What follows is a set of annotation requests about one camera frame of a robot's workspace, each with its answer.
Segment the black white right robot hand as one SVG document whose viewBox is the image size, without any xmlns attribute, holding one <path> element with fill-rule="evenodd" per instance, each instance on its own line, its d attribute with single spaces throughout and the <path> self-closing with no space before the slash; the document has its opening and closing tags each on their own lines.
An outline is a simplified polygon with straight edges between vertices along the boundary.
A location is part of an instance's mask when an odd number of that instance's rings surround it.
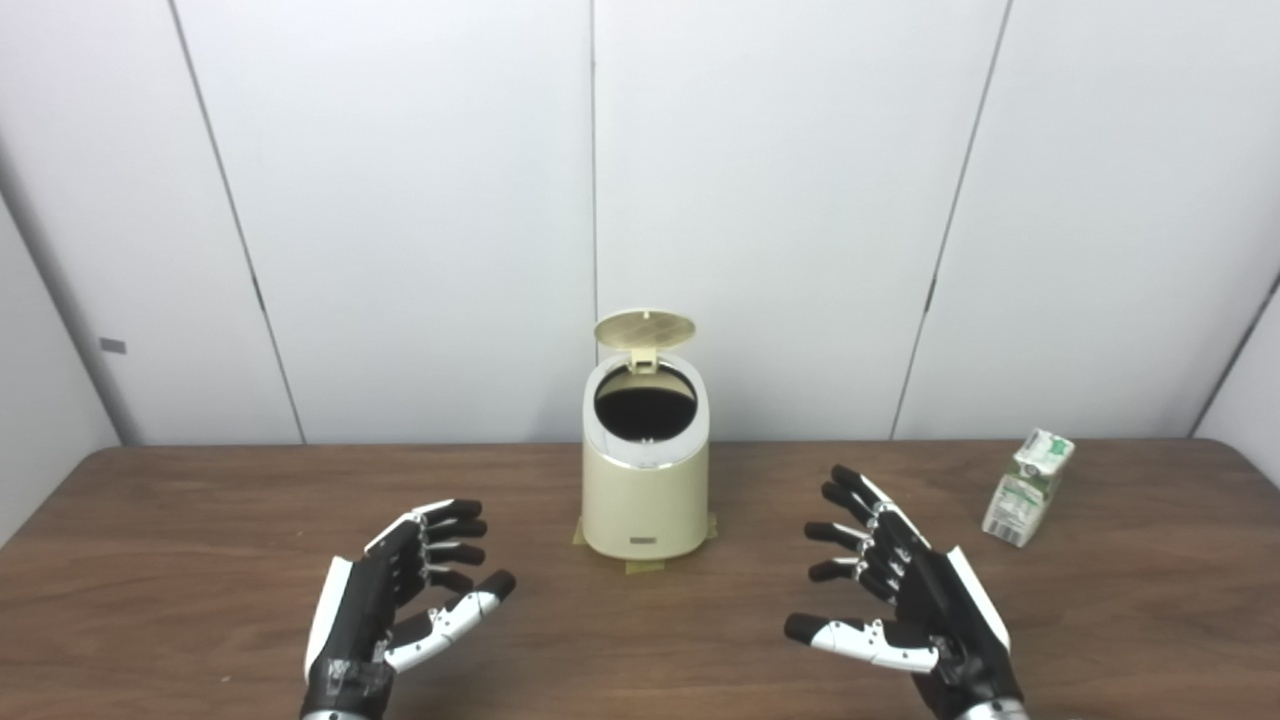
<svg viewBox="0 0 1280 720">
<path fill-rule="evenodd" d="M 809 521 L 810 541 L 850 556 L 809 568 L 812 582 L 847 579 L 893 610 L 891 619 L 792 612 L 785 635 L 814 650 L 906 673 L 937 719 L 1028 719 L 1009 629 L 966 555 L 932 547 L 909 515 L 860 471 L 836 464 L 822 496 L 855 527 Z"/>
</svg>

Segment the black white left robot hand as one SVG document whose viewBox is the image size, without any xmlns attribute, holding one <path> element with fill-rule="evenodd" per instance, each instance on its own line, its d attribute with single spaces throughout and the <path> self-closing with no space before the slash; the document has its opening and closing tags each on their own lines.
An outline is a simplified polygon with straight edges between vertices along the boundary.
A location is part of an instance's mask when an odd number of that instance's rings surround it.
<svg viewBox="0 0 1280 720">
<path fill-rule="evenodd" d="M 303 657 L 301 719 L 381 719 L 396 679 L 454 646 L 517 585 L 498 570 L 474 582 L 483 503 L 448 498 L 401 514 L 356 560 L 332 559 Z"/>
</svg>

